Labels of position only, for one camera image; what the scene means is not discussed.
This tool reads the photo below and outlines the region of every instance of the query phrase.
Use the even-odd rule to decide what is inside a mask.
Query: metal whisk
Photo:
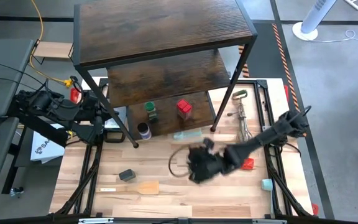
[[[242,104],[242,99],[248,96],[247,90],[240,90],[232,94],[233,100],[239,100],[239,106],[237,108],[237,112],[235,113],[227,113],[228,116],[232,116],[234,114],[238,114],[239,116],[239,134],[237,138],[240,142],[248,141],[252,138],[252,134],[248,130],[247,124],[247,116],[246,112],[244,111],[244,105]]]

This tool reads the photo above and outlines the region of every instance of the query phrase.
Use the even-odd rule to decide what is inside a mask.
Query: yellow cable
[[[42,16],[41,16],[40,11],[38,10],[38,7],[37,7],[36,3],[34,2],[34,0],[31,0],[31,2],[32,2],[32,4],[33,4],[35,10],[37,11],[38,17],[39,17],[39,19],[40,19],[40,23],[41,23],[41,33],[40,33],[39,40],[41,41],[41,40],[42,40],[42,37],[44,36],[44,22],[42,21]],[[70,86],[73,84],[72,80],[61,80],[61,79],[58,79],[58,78],[52,78],[52,77],[50,77],[50,76],[48,76],[48,75],[46,75],[46,74],[44,74],[44,73],[38,71],[37,69],[35,69],[35,67],[34,67],[34,65],[33,65],[33,63],[32,63],[32,58],[34,57],[34,56],[33,56],[33,55],[34,55],[34,52],[35,52],[35,48],[33,48],[32,52],[31,52],[31,58],[30,58],[29,62],[30,62],[30,66],[34,69],[35,72],[37,72],[39,75],[41,75],[41,76],[43,76],[43,77],[45,77],[45,78],[51,79],[51,80],[53,80],[53,81],[55,81],[55,82],[58,82],[58,83],[62,83],[62,84],[64,84],[66,87],[70,87]]]

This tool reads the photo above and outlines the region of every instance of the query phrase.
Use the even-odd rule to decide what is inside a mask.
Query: light wood table
[[[283,82],[281,79],[267,79],[270,100],[275,119],[288,110]],[[237,85],[234,91],[248,90],[243,100],[247,122],[251,133],[259,133],[259,120],[256,110],[254,89],[250,85]],[[226,89],[209,91],[214,109],[217,111]],[[228,112],[236,111],[236,102],[230,101],[225,109],[215,133],[209,126],[201,128],[202,138],[174,141],[172,134],[157,136],[148,141],[139,141],[140,147],[134,149],[129,141],[119,144],[104,143],[98,173],[96,190],[123,184],[118,173],[132,169],[137,174],[134,182],[159,180],[159,195],[139,195],[132,192],[95,193],[92,214],[103,212],[104,217],[134,218],[263,218],[269,213],[270,195],[261,189],[261,180],[267,178],[267,169],[262,148],[250,157],[255,160],[254,170],[237,170],[228,176],[217,176],[213,180],[196,185],[187,177],[176,178],[168,171],[168,158],[173,151],[184,144],[201,141],[209,137],[219,144],[233,143],[238,132],[237,116],[228,117]],[[290,143],[296,145],[295,139]],[[66,148],[58,176],[55,192],[50,206],[56,212],[69,199],[78,185],[85,145],[72,144]],[[182,151],[173,160],[173,170],[186,171],[187,151]],[[284,147],[282,160],[288,188],[306,211],[312,213],[308,188],[303,173],[301,158],[291,147]],[[85,206],[86,194],[83,197]],[[280,208],[284,212],[281,191],[278,191]]]

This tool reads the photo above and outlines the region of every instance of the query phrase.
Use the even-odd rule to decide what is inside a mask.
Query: white cable
[[[354,30],[347,30],[347,31],[345,32],[345,36],[346,36],[347,38],[346,38],[346,39],[341,39],[341,40],[310,40],[310,39],[306,38],[305,36],[303,36],[303,37],[304,37],[307,41],[319,42],[319,43],[333,43],[333,42],[342,42],[342,41],[347,41],[347,40],[357,40],[357,41],[358,41],[358,39],[355,38],[356,32],[355,32]]]

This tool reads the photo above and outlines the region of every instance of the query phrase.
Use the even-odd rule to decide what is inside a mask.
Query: white label
[[[115,192],[116,189],[100,189],[101,192]]]

